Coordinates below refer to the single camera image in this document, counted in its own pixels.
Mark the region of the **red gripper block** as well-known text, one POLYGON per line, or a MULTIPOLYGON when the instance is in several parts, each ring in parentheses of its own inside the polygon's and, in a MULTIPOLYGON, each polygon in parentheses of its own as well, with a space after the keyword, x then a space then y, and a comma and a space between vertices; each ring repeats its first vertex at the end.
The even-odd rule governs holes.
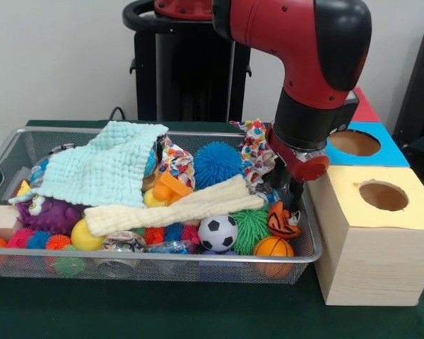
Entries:
POLYGON ((324 150, 302 152, 288 147, 276 137, 272 126, 267 128, 267 143, 281 159, 273 169, 271 187, 278 192, 289 211, 296 212, 300 209, 304 182, 322 176, 328 170, 330 159, 324 150))

